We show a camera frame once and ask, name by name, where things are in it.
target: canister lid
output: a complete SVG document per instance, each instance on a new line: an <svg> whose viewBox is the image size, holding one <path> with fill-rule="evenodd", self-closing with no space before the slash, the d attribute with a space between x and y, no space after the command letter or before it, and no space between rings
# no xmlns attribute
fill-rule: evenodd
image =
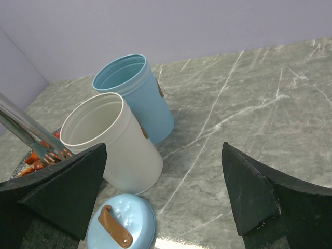
<svg viewBox="0 0 332 249"><path fill-rule="evenodd" d="M106 201L92 218L88 249L149 249L155 229L150 205L138 196L121 194Z"/></svg>

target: leather strap handle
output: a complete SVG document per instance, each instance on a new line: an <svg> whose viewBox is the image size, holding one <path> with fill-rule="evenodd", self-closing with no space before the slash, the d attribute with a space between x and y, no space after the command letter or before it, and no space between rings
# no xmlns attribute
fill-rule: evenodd
<svg viewBox="0 0 332 249"><path fill-rule="evenodd" d="M142 132L143 132L143 135L145 136L146 139L148 139L148 138L149 138L149 134L147 134L147 132L146 132L146 130L144 129L144 127L142 126L140 120L139 120L138 118L136 118L136 119L137 119L137 121L138 121L139 124L140 124L140 127L141 127L141 130L142 130Z"/></svg>
<svg viewBox="0 0 332 249"><path fill-rule="evenodd" d="M133 236L114 219L110 214L111 209L110 205L103 206L98 221L122 248L128 248L133 243Z"/></svg>
<svg viewBox="0 0 332 249"><path fill-rule="evenodd" d="M158 83L157 78L156 78L156 82L157 82L157 85L158 85L158 90L159 90L159 94L160 94L160 96L164 97L164 93L162 92L162 90L161 90L161 88L160 88L160 85L159 85L159 83Z"/></svg>

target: blue plastic container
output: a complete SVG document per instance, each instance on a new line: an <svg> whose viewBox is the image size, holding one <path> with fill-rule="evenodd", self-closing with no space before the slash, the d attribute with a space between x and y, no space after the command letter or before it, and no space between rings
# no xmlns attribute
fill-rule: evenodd
<svg viewBox="0 0 332 249"><path fill-rule="evenodd" d="M122 249L99 222L104 206L112 207L110 215L132 236L128 249L149 249L154 239L156 219L151 206L142 198L121 194L106 201L92 218L88 230L88 249Z"/></svg>
<svg viewBox="0 0 332 249"><path fill-rule="evenodd" d="M95 76L93 87L100 93L120 94L153 144L172 132L174 117L145 56L131 54L111 62Z"/></svg>

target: stainless steel utensil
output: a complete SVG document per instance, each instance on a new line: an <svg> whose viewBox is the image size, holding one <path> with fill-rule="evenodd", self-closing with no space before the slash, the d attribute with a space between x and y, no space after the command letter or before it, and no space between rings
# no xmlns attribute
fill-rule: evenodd
<svg viewBox="0 0 332 249"><path fill-rule="evenodd" d="M1 93L0 110L22 128L28 130L39 139L48 143L57 152L61 160L65 160L67 157L71 157L73 155L73 153L71 153L57 137L53 136L37 121L31 118Z"/></svg>
<svg viewBox="0 0 332 249"><path fill-rule="evenodd" d="M52 148L46 148L39 141L35 139L30 133L20 127L10 117L0 111L0 123L2 123L8 130L17 136L22 142L34 150L44 165L52 165L60 161L57 158L56 152Z"/></svg>

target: light blue lid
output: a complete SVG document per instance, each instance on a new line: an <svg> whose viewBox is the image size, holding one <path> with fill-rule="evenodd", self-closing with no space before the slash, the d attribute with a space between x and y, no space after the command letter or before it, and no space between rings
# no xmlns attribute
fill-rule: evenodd
<svg viewBox="0 0 332 249"><path fill-rule="evenodd" d="M142 198L121 194L106 201L91 220L88 230L88 249L122 249L98 221L101 209L112 207L110 214L132 235L129 249L149 249L156 230L156 219L150 205Z"/></svg>

